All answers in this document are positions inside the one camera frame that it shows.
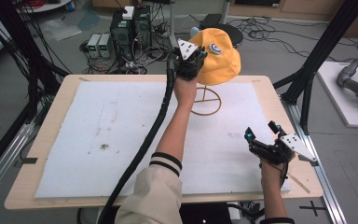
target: gray surface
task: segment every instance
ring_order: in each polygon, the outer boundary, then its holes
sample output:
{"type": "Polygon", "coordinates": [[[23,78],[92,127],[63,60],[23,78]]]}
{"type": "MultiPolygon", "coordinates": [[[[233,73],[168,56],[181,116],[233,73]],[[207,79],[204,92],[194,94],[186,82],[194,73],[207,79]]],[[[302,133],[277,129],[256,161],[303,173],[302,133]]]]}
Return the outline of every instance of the gray surface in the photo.
{"type": "MultiPolygon", "coordinates": [[[[61,19],[65,24],[78,24],[84,15],[85,8],[69,13],[63,8],[49,13],[38,14],[40,21],[61,19]]],[[[177,27],[191,18],[177,19],[177,27]]],[[[62,61],[75,74],[80,74],[86,68],[86,58],[79,51],[78,46],[90,38],[92,33],[108,31],[110,20],[99,20],[96,26],[83,30],[81,35],[75,35],[63,41],[49,41],[50,46],[60,56],[62,61]]],[[[326,25],[313,27],[299,27],[280,22],[270,22],[277,30],[285,30],[302,35],[318,38],[326,25]]],[[[188,32],[195,23],[188,22],[183,30],[188,32]]],[[[297,50],[311,51],[316,41],[289,34],[274,34],[282,40],[292,44],[297,50]]],[[[241,53],[241,74],[266,75],[274,82],[293,74],[305,62],[306,58],[288,53],[277,43],[244,41],[239,47],[241,53]]],[[[358,57],[355,47],[337,46],[333,57],[343,60],[358,57]]],[[[147,67],[148,74],[165,74],[165,63],[154,63],[147,67]]],[[[21,112],[27,99],[27,83],[4,51],[0,53],[0,139],[21,112]]],[[[284,92],[286,87],[278,90],[284,92]]],[[[316,146],[324,169],[335,191],[337,199],[348,223],[358,223],[358,128],[345,127],[338,112],[332,105],[328,95],[318,78],[315,78],[310,107],[310,135],[316,146]]],[[[19,171],[18,167],[10,169],[0,184],[0,223],[75,223],[75,209],[46,209],[32,211],[8,211],[4,208],[7,193],[19,171]]],[[[321,199],[314,199],[315,206],[324,206],[321,199]]],[[[297,223],[329,223],[327,214],[318,211],[316,217],[311,210],[298,209],[299,206],[309,206],[310,200],[287,200],[288,213],[297,223]]],[[[84,212],[83,223],[92,223],[96,216],[96,209],[89,208],[84,212]]]]}

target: white paper sheet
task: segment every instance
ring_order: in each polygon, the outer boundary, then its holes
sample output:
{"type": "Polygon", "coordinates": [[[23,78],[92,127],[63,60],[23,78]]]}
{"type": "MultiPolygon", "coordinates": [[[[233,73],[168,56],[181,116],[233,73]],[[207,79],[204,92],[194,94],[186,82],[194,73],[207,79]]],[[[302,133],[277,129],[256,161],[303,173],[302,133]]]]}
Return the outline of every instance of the white paper sheet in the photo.
{"type": "MultiPolygon", "coordinates": [[[[257,140],[272,144],[273,138],[255,91],[245,83],[210,88],[222,98],[222,107],[211,116],[190,116],[180,176],[183,193],[261,192],[259,160],[243,135],[250,126],[257,140]]],[[[164,91],[165,83],[81,83],[35,197],[109,196],[155,121],[164,91]]],[[[120,195],[132,193],[136,174],[147,167],[176,105],[172,96],[153,144],[120,195]]],[[[290,190],[285,183],[282,190],[290,190]]]]}

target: wooden board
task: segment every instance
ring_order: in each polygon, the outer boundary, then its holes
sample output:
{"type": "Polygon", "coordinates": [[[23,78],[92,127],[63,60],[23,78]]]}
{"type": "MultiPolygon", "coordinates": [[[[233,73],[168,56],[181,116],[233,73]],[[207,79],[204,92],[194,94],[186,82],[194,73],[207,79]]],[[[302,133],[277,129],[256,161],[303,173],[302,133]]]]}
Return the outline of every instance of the wooden board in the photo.
{"type": "MultiPolygon", "coordinates": [[[[166,80],[162,75],[71,75],[65,78],[57,96],[49,110],[39,133],[27,155],[28,158],[37,158],[35,164],[23,164],[10,193],[5,201],[7,209],[36,209],[58,207],[93,207],[106,204],[107,197],[91,198],[40,198],[35,193],[42,178],[48,154],[57,139],[59,129],[65,115],[74,100],[77,87],[84,81],[104,82],[162,82],[166,80]]],[[[261,105],[266,120],[274,120],[281,124],[287,133],[294,129],[287,117],[282,104],[273,89],[268,77],[264,76],[237,76],[229,82],[251,83],[255,89],[258,102],[261,105]]],[[[289,166],[289,179],[292,190],[282,194],[283,198],[314,198],[323,195],[315,171],[308,162],[294,158],[289,166]]],[[[124,197],[118,197],[115,204],[121,204],[124,197]]],[[[224,193],[186,195],[182,203],[212,203],[262,200],[261,193],[224,193]]]]}

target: electronic equipment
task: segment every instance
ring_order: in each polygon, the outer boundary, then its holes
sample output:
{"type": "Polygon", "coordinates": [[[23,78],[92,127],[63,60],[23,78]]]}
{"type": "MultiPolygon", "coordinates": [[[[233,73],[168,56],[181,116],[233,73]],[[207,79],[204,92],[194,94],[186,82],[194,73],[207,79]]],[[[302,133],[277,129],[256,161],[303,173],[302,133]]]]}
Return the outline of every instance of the electronic equipment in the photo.
{"type": "Polygon", "coordinates": [[[281,0],[235,0],[237,5],[278,7],[281,0]]]}
{"type": "Polygon", "coordinates": [[[150,6],[139,7],[133,17],[138,43],[143,47],[152,46],[150,6]]]}
{"type": "Polygon", "coordinates": [[[124,10],[126,10],[126,12],[123,13],[123,20],[132,20],[134,7],[124,7],[124,10]]]}
{"type": "Polygon", "coordinates": [[[89,56],[91,58],[98,58],[100,56],[100,49],[98,43],[100,42],[101,35],[92,35],[87,48],[89,49],[89,56]]]}
{"type": "Polygon", "coordinates": [[[110,25],[110,33],[114,41],[114,49],[117,58],[121,62],[133,61],[132,42],[134,40],[133,20],[123,20],[123,12],[117,11],[113,14],[110,25]]]}
{"type": "Polygon", "coordinates": [[[100,48],[101,57],[103,58],[111,57],[113,51],[113,45],[109,34],[101,35],[98,47],[100,48]]]}
{"type": "Polygon", "coordinates": [[[208,14],[200,24],[200,28],[206,29],[211,26],[214,26],[220,22],[220,19],[222,19],[222,14],[208,14]]]}

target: human arm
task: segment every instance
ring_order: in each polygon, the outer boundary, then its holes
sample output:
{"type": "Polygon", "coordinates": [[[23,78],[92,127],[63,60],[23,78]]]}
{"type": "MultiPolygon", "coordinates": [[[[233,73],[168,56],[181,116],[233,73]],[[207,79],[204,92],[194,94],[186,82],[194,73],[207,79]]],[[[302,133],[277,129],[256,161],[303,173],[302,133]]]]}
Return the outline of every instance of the human arm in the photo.
{"type": "Polygon", "coordinates": [[[265,220],[262,223],[295,223],[287,217],[281,195],[281,170],[283,164],[271,165],[261,160],[261,186],[264,194],[265,220]]]}
{"type": "Polygon", "coordinates": [[[137,175],[133,194],[119,208],[115,223],[182,223],[179,174],[197,80],[187,82],[177,78],[174,90],[178,106],[159,140],[149,167],[137,175]]]}
{"type": "Polygon", "coordinates": [[[191,107],[197,94],[197,79],[185,81],[176,79],[174,92],[178,101],[175,113],[167,129],[159,140],[156,152],[163,152],[182,161],[185,147],[186,129],[191,107]]]}

